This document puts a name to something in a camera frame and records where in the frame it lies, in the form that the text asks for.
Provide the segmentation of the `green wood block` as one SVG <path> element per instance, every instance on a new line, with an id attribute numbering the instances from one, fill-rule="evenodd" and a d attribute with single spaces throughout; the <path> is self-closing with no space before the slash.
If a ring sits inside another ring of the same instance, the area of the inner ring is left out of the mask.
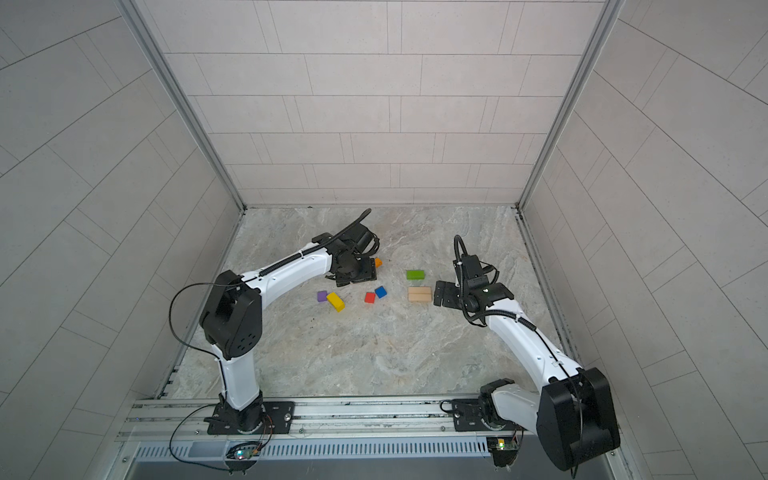
<path id="1" fill-rule="evenodd" d="M 407 270 L 406 279 L 409 281 L 424 280 L 425 272 L 423 270 Z"/>

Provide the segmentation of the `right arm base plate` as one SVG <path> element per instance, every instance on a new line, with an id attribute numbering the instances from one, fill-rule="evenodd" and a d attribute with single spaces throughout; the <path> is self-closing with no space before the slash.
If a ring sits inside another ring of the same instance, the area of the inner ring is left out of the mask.
<path id="1" fill-rule="evenodd" d="M 534 432 L 535 418 L 526 415 L 505 419 L 488 396 L 442 400 L 440 410 L 449 415 L 457 432 Z"/>

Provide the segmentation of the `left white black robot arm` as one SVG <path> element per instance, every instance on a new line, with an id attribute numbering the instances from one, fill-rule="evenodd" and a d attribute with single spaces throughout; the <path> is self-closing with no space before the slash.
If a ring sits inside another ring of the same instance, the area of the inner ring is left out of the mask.
<path id="1" fill-rule="evenodd" d="M 373 237 L 310 243 L 260 271 L 237 275 L 227 270 L 216 278 L 199 320 L 222 381 L 219 401 L 205 419 L 209 434 L 250 434 L 266 423 L 254 360 L 264 309 L 317 276 L 329 274 L 339 286 L 374 280 L 378 249 Z"/>

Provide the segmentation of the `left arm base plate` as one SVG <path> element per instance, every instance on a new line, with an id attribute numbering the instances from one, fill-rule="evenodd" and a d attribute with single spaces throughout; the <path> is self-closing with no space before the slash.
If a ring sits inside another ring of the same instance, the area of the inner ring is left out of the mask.
<path id="1" fill-rule="evenodd" d="M 293 420 L 295 403 L 256 401 L 243 410 L 219 402 L 204 418 L 209 435 L 287 434 Z"/>

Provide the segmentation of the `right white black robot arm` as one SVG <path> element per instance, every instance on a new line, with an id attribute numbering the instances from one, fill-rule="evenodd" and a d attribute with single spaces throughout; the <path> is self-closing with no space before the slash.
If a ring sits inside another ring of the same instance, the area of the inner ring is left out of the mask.
<path id="1" fill-rule="evenodd" d="M 597 368 L 583 368 L 560 351 L 503 284 L 466 290 L 439 281 L 434 303 L 459 310 L 472 324 L 498 335 L 535 383 L 534 390 L 526 391 L 511 379 L 499 379 L 484 385 L 477 399 L 452 401 L 449 412 L 457 430 L 531 432 L 561 471 L 576 472 L 579 465 L 619 447 L 605 375 Z"/>

